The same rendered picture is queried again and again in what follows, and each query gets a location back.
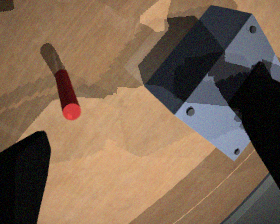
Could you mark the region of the red peg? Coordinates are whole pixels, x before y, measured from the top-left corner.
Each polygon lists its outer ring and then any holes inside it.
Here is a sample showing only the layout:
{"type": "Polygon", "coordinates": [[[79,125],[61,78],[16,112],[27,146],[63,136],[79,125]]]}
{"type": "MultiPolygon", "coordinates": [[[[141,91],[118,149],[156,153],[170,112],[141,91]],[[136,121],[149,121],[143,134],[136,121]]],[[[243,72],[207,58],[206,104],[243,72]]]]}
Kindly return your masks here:
{"type": "Polygon", "coordinates": [[[75,97],[75,91],[72,88],[69,73],[65,69],[59,69],[55,73],[55,79],[64,118],[69,119],[69,121],[74,121],[74,119],[80,116],[81,108],[75,97]]]}

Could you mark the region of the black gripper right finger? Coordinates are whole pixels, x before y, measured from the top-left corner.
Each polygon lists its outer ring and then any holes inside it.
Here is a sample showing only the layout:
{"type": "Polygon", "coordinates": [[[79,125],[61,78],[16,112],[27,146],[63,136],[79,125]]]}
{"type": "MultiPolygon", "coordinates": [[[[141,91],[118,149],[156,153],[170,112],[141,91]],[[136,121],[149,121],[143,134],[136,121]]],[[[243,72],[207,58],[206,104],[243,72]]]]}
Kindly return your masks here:
{"type": "Polygon", "coordinates": [[[280,109],[244,104],[241,122],[256,153],[280,189],[280,109]]]}

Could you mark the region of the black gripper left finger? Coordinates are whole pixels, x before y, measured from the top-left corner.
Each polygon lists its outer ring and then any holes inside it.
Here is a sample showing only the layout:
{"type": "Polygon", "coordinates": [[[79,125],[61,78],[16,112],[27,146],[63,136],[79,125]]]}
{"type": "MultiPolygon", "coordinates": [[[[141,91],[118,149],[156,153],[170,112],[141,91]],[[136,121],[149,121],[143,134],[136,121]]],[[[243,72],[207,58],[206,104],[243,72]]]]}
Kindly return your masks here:
{"type": "Polygon", "coordinates": [[[37,224],[50,153],[44,131],[0,152],[0,224],[37,224]]]}

